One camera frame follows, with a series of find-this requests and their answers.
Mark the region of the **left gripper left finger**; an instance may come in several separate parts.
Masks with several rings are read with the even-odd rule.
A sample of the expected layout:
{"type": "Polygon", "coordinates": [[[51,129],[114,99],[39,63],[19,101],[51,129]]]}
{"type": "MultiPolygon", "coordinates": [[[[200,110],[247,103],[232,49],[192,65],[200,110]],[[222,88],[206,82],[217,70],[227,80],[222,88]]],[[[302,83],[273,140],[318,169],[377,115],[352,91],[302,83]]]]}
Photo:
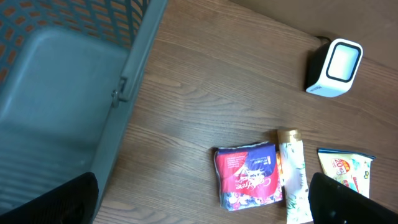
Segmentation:
{"type": "Polygon", "coordinates": [[[1,215],[1,223],[89,224],[93,222],[98,194],[95,174],[86,172],[1,215]]]}

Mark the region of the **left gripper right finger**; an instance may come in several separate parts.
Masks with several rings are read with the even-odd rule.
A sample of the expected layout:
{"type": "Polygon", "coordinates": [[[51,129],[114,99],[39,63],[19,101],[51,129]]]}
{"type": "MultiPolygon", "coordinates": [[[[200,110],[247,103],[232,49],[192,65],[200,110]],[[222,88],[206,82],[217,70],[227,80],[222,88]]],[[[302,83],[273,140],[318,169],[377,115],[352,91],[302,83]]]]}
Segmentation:
{"type": "Polygon", "coordinates": [[[397,214],[322,173],[312,177],[308,199],[314,224],[397,224],[397,214]]]}

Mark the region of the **white bottle gold cap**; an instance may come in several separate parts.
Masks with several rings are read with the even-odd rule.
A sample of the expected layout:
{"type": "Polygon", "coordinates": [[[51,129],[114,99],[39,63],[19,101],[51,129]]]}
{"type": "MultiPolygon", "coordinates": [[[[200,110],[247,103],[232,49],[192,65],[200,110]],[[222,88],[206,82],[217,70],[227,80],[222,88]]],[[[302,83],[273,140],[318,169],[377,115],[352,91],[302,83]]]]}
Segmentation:
{"type": "Polygon", "coordinates": [[[301,132],[298,129],[277,131],[284,180],[287,224],[313,220],[308,199],[308,182],[301,132]]]}

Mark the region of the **yellow wipes package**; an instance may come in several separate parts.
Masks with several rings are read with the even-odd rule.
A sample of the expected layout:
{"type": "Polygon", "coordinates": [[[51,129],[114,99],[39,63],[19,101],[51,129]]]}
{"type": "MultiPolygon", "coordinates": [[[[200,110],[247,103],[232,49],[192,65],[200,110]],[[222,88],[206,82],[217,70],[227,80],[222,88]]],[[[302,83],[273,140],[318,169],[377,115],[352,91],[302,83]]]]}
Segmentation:
{"type": "Polygon", "coordinates": [[[321,148],[318,157],[325,175],[369,198],[371,162],[375,156],[321,148]]]}

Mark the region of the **purple red pad package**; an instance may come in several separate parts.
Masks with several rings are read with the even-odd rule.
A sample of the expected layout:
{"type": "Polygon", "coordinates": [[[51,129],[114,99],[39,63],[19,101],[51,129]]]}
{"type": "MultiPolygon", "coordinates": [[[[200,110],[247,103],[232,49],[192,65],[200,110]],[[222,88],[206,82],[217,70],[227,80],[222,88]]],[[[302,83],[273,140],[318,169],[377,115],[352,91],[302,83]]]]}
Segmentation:
{"type": "Polygon", "coordinates": [[[283,199],[274,144],[219,147],[214,163],[221,208],[231,212],[283,199]]]}

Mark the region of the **small orange packet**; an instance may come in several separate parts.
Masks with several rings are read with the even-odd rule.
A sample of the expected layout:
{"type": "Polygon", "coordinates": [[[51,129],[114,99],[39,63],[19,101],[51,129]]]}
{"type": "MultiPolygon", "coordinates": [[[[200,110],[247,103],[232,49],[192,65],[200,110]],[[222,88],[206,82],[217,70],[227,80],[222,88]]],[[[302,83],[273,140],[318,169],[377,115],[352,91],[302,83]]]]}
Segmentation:
{"type": "Polygon", "coordinates": [[[281,156],[280,156],[279,151],[276,152],[276,160],[277,160],[277,169],[278,169],[278,173],[279,173],[280,186],[283,187],[284,186],[284,177],[283,177],[283,170],[282,170],[282,161],[281,161],[281,156]]]}

